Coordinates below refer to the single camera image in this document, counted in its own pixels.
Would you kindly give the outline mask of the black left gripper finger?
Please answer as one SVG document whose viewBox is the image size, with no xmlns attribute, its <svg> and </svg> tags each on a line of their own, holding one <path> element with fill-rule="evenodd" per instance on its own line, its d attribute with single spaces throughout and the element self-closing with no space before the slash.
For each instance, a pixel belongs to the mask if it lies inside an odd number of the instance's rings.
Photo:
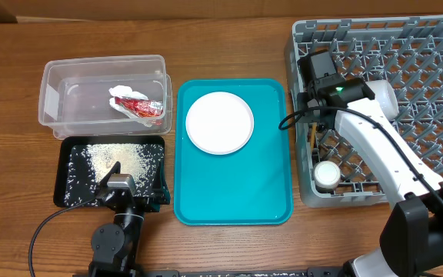
<svg viewBox="0 0 443 277">
<path fill-rule="evenodd" d="M 170 196 L 165 180 L 165 164 L 162 159 L 159 161 L 155 172 L 154 193 L 156 196 Z"/>
<path fill-rule="evenodd" d="M 114 174 L 119 174 L 121 171 L 121 163 L 116 162 L 111 170 L 105 175 L 105 177 L 98 183 L 97 192 L 100 192 L 103 188 L 107 187 L 107 182 Z"/>
</svg>

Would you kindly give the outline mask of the pile of rice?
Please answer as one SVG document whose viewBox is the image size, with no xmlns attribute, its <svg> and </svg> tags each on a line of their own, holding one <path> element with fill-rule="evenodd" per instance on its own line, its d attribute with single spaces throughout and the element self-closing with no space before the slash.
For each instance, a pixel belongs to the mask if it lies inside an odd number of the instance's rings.
<svg viewBox="0 0 443 277">
<path fill-rule="evenodd" d="M 117 162 L 120 173 L 132 176 L 135 197 L 154 195 L 154 178 L 164 158 L 164 147 L 132 143 L 75 145 L 67 157 L 63 204 L 69 207 L 92 199 L 99 182 Z"/>
</svg>

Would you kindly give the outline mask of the red snack wrapper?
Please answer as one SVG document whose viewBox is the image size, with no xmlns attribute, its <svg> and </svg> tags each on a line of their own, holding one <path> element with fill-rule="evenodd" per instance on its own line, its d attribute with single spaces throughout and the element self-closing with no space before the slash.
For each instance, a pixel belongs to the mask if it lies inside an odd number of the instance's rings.
<svg viewBox="0 0 443 277">
<path fill-rule="evenodd" d="M 130 118 L 153 118 L 163 113 L 161 102 L 147 99 L 114 97 L 112 105 Z"/>
</svg>

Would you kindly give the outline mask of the white napkin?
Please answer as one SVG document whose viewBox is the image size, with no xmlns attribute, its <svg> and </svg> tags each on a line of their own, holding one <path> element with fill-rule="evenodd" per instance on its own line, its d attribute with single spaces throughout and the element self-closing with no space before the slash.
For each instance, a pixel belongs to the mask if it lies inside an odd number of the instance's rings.
<svg viewBox="0 0 443 277">
<path fill-rule="evenodd" d="M 113 88 L 110 88 L 108 91 L 109 91 L 109 94 L 111 95 L 111 98 L 109 99 L 109 105 L 114 110 L 116 110 L 116 111 L 118 111 L 118 110 L 116 108 L 114 108 L 113 105 L 112 105 L 112 99 L 114 97 L 119 97 L 119 98 L 140 98 L 140 99 L 150 100 L 146 95 L 144 95 L 144 94 L 142 94 L 140 92 L 137 92 L 137 91 L 133 91 L 131 87 L 125 86 L 125 85 L 117 85 L 117 86 L 115 86 Z M 150 118 L 132 118 L 132 119 L 136 119 L 138 122 L 142 123 L 146 127 L 151 127 L 152 126 Z"/>
</svg>

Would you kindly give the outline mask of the pink plate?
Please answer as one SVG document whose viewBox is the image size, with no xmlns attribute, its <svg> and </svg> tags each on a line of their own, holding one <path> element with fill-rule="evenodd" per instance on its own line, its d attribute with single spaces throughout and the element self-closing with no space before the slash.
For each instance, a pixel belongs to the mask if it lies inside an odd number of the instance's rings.
<svg viewBox="0 0 443 277">
<path fill-rule="evenodd" d="M 229 92 L 211 92 L 189 108 L 185 129 L 203 152 L 228 155 L 242 149 L 251 138 L 255 119 L 249 105 Z"/>
</svg>

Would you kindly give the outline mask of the wooden chopstick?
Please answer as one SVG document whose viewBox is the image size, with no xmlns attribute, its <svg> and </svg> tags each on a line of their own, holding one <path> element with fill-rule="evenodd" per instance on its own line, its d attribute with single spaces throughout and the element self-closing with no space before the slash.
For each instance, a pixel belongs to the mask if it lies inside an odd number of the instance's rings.
<svg viewBox="0 0 443 277">
<path fill-rule="evenodd" d="M 316 132 L 317 132 L 317 122 L 313 122 L 311 125 L 311 134 L 310 134 L 310 142 L 309 142 L 311 151 L 315 147 Z"/>
</svg>

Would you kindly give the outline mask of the white plastic cup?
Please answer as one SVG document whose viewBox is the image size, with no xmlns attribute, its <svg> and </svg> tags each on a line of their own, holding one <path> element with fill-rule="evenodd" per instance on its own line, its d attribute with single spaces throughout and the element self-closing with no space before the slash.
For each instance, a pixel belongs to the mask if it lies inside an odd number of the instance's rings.
<svg viewBox="0 0 443 277">
<path fill-rule="evenodd" d="M 341 169 L 330 161 L 322 161 L 315 165 L 313 170 L 316 189 L 321 193 L 331 193 L 341 180 Z"/>
</svg>

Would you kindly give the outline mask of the grey bowl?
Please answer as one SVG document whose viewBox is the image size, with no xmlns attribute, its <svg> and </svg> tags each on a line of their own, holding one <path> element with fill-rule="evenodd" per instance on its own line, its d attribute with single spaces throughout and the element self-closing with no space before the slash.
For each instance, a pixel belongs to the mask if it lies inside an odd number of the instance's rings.
<svg viewBox="0 0 443 277">
<path fill-rule="evenodd" d="M 382 112 L 389 121 L 393 121 L 399 113 L 398 101 L 391 84 L 386 80 L 366 82 L 366 85 L 374 92 L 375 99 L 381 106 Z"/>
</svg>

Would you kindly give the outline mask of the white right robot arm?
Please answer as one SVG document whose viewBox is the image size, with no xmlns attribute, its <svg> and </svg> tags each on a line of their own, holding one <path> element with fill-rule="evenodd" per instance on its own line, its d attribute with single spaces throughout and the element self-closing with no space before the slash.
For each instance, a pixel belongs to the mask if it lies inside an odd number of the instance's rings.
<svg viewBox="0 0 443 277">
<path fill-rule="evenodd" d="M 398 115 L 385 80 L 344 78 L 331 53 L 298 60 L 305 91 L 303 122 L 316 122 L 347 140 L 378 180 L 391 206 L 379 247 L 346 262 L 344 276 L 418 276 L 443 265 L 443 178 L 391 125 Z"/>
</svg>

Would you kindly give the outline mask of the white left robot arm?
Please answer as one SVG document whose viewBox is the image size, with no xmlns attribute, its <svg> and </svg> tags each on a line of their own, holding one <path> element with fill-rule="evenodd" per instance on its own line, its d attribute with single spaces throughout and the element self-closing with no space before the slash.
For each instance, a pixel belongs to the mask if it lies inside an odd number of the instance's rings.
<svg viewBox="0 0 443 277">
<path fill-rule="evenodd" d="M 134 179 L 120 170 L 116 162 L 99 182 L 96 198 L 115 214 L 112 223 L 99 226 L 92 235 L 89 276 L 143 276 L 135 260 L 145 214 L 158 212 L 171 201 L 163 161 L 156 168 L 152 194 L 147 196 L 136 197 Z"/>
</svg>

